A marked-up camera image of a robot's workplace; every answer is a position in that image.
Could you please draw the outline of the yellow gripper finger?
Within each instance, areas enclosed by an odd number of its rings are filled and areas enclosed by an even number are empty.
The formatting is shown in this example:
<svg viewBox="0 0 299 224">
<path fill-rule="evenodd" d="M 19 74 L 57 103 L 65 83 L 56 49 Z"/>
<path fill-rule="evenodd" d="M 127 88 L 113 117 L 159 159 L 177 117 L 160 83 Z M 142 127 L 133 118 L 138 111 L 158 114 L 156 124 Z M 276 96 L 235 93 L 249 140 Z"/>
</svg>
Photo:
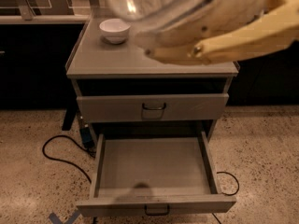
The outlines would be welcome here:
<svg viewBox="0 0 299 224">
<path fill-rule="evenodd" d="M 196 12 L 162 30 L 139 26 L 135 42 L 142 48 L 177 47 L 223 35 L 249 24 L 268 3 L 269 0 L 216 0 L 205 12 Z"/>
<path fill-rule="evenodd" d="M 161 63 L 211 65 L 261 57 L 287 49 L 299 35 L 299 2 L 289 1 L 250 25 L 195 45 L 147 49 L 145 54 Z"/>
</svg>

